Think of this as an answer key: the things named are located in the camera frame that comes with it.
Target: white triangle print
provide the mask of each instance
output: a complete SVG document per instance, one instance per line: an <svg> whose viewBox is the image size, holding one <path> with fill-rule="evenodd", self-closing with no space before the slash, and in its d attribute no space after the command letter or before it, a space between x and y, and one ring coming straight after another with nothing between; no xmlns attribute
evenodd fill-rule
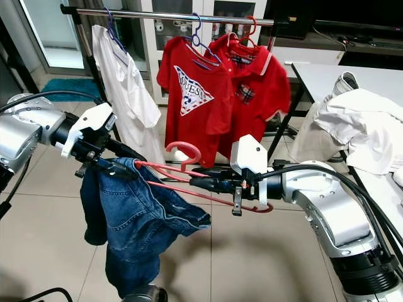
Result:
<svg viewBox="0 0 403 302"><path fill-rule="evenodd" d="M187 115L197 107L214 99L202 85L189 78L179 66L174 65L174 68L178 73L179 83L182 88L181 116Z"/></svg>

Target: collar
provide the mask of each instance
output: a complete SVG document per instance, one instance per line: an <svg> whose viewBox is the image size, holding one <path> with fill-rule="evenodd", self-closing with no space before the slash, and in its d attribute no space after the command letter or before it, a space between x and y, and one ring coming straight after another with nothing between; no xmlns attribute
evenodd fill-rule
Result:
<svg viewBox="0 0 403 302"><path fill-rule="evenodd" d="M238 41L233 35L230 37L228 37L228 35L224 35L210 44L210 49L212 52L220 52L221 57L225 58L224 61L230 57L230 48L234 49L235 51L237 49L242 50L242 46L238 44ZM269 66L271 53L265 46L258 46L258 51L255 56L255 59L249 65L245 66L245 68L240 70L236 76L247 76L251 73L259 76L263 76L265 74Z"/></svg>

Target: denim jacket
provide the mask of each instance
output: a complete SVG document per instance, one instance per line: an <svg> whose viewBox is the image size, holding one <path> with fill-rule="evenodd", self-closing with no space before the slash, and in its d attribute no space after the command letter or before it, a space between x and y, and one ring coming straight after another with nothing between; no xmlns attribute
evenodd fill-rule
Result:
<svg viewBox="0 0 403 302"><path fill-rule="evenodd" d="M123 298L159 272L159 254L179 234L189 236L208 228L210 215L188 204L176 192L149 185L160 182L146 167L136 169L134 159L119 158L138 175L126 181L89 168L80 190L87 230L93 245L108 241L106 276Z"/></svg>

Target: blue mat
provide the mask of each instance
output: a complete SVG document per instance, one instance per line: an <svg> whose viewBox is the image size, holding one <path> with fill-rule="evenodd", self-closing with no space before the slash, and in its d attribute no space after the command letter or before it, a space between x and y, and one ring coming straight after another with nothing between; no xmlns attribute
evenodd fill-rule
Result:
<svg viewBox="0 0 403 302"><path fill-rule="evenodd" d="M100 97L98 88L92 79L52 79L42 89L45 91L54 90L73 90L79 92L85 92ZM92 99L85 98L84 96L75 96L72 94L55 94L53 96L47 96L52 102L92 102Z"/></svg>

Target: white table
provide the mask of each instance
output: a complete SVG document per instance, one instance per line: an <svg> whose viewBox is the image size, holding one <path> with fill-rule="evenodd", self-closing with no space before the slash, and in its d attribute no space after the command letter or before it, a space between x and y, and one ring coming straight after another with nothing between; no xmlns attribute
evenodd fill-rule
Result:
<svg viewBox="0 0 403 302"><path fill-rule="evenodd" d="M317 64L293 64L293 70L312 102L322 101L333 90L339 75L348 70L356 76L360 88L385 96L403 107L401 70ZM403 235L403 207L400 205L403 190L396 185L391 174L376 176L359 169L355 171L370 196Z"/></svg>

